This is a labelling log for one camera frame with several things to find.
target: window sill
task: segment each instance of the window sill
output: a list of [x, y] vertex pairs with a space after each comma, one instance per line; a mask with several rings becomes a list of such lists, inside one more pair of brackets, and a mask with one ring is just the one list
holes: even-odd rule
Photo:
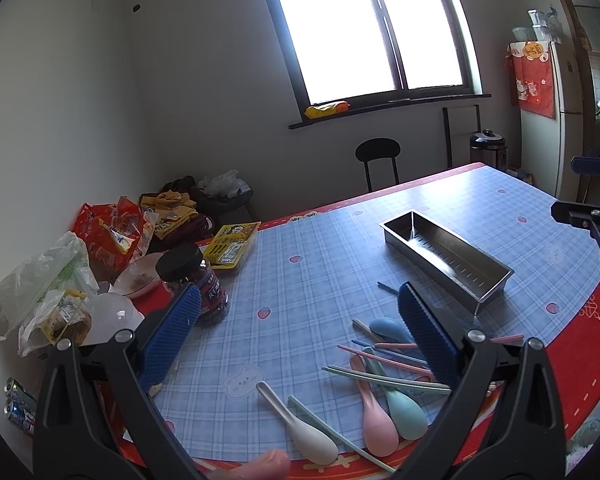
[[393, 101], [389, 103], [383, 103], [381, 105], [367, 106], [363, 108], [355, 108], [353, 110], [347, 110], [339, 114], [333, 114], [327, 117], [320, 117], [318, 119], [304, 119], [301, 123], [290, 124], [290, 130], [296, 130], [297, 128], [303, 128], [310, 126], [311, 124], [321, 123], [324, 121], [330, 121], [332, 119], [338, 119], [340, 117], [349, 117], [352, 115], [366, 114], [368, 112], [375, 112], [376, 110], [385, 110], [387, 108], [397, 108], [401, 106], [420, 105], [425, 103], [437, 103], [440, 101], [459, 101], [462, 99], [480, 99], [491, 97], [491, 94], [462, 94], [462, 95], [447, 95], [440, 97], [423, 97], [419, 99], [402, 99], [399, 101]]

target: spoon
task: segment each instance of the spoon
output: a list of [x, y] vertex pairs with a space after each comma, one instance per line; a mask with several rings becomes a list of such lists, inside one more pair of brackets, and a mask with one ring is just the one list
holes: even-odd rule
[[413, 336], [403, 322], [390, 317], [378, 317], [369, 323], [371, 332], [395, 343], [413, 343]]
[[[351, 356], [349, 366], [357, 372], [365, 372], [365, 365], [357, 355]], [[386, 414], [371, 391], [371, 386], [362, 381], [356, 381], [362, 403], [364, 415], [362, 435], [365, 438], [366, 448], [375, 456], [389, 456], [398, 449], [398, 431], [391, 417]]]
[[[369, 346], [363, 351], [374, 354], [373, 349]], [[381, 363], [371, 359], [365, 359], [365, 363], [371, 373], [386, 376]], [[427, 431], [427, 417], [418, 403], [395, 388], [380, 387], [384, 391], [384, 396], [389, 404], [389, 413], [400, 436], [406, 440], [417, 440], [423, 436]]]
[[338, 458], [338, 447], [333, 440], [291, 413], [266, 382], [257, 383], [256, 389], [278, 412], [296, 447], [307, 460], [318, 465], [329, 465], [335, 462]]

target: pink chopstick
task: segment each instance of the pink chopstick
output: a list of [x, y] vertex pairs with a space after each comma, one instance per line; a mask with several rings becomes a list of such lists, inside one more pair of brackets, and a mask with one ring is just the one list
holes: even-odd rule
[[[491, 338], [492, 343], [517, 343], [519, 341], [524, 340], [524, 334], [516, 334], [516, 335], [507, 335], [504, 337], [493, 337]], [[399, 349], [414, 349], [417, 348], [418, 345], [416, 343], [376, 343], [374, 345], [375, 348], [399, 348]]]
[[361, 352], [360, 350], [356, 350], [353, 348], [349, 348], [348, 346], [338, 345], [338, 348], [342, 350], [346, 350], [347, 352], [351, 352], [352, 354], [359, 355], [360, 357], [366, 357], [367, 359], [373, 359], [373, 361], [378, 361], [394, 368], [401, 368], [402, 370], [408, 370], [410, 372], [416, 372], [418, 374], [423, 374], [429, 377], [433, 377], [433, 372], [428, 368], [420, 368], [417, 366], [406, 365], [403, 363], [399, 363], [396, 361], [391, 361], [389, 359], [385, 359], [383, 357], [378, 357], [377, 355], [371, 355], [366, 352]]

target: red snack bag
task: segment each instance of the red snack bag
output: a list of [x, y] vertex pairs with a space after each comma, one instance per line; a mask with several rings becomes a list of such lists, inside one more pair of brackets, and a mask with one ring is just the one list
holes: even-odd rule
[[140, 206], [121, 196], [117, 204], [85, 203], [71, 231], [84, 240], [91, 258], [122, 270], [134, 255], [143, 225]]

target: rice cooker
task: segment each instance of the rice cooker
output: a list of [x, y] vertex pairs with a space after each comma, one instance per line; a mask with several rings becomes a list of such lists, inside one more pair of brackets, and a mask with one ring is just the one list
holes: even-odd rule
[[471, 162], [481, 162], [507, 171], [507, 141], [491, 130], [474, 133], [469, 139]]

